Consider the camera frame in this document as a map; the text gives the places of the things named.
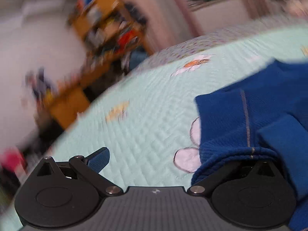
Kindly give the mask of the blue knit sweater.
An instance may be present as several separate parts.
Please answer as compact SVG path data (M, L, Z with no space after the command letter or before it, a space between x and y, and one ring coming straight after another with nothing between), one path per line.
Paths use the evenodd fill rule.
M307 230L307 62L274 60L195 102L201 165L192 184L230 161L280 159L298 200L289 227Z

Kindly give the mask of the wooden desk with drawers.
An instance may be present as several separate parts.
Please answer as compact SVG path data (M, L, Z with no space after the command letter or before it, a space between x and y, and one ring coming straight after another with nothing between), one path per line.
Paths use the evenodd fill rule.
M56 95L44 110L63 130L66 130L90 106L84 89L110 70L111 62L103 62L92 71L82 74L72 84L67 85Z

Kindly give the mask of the bee pattern quilted bedspread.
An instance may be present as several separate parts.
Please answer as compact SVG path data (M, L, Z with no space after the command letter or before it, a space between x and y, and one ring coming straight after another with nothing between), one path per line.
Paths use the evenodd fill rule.
M280 159L236 160L206 196L190 196L201 165L198 95L274 60L307 62L307 23L269 31L171 64L137 70L96 99L19 188L1 230L291 230L298 206ZM105 196L69 166L102 147Z

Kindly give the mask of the pilot boy poster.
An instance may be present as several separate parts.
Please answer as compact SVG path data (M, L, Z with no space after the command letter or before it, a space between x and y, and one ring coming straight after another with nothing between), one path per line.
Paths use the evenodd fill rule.
M57 93L57 89L54 83L45 76L45 68L40 67L35 73L34 71L28 71L25 75L24 81L27 88L30 89L37 110L44 108L43 99L49 92L50 94Z

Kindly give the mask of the wooden bookshelf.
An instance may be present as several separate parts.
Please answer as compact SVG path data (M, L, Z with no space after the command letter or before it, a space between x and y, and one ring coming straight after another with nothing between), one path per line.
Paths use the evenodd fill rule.
M137 48L153 55L145 39L146 24L134 18L122 0L77 0L68 24L88 51L104 59L119 59Z

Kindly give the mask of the pink curtain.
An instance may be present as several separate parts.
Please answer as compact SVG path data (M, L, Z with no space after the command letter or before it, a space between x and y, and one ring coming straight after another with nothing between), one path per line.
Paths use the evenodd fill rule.
M132 2L147 19L146 40L160 51L203 34L186 0L124 0Z

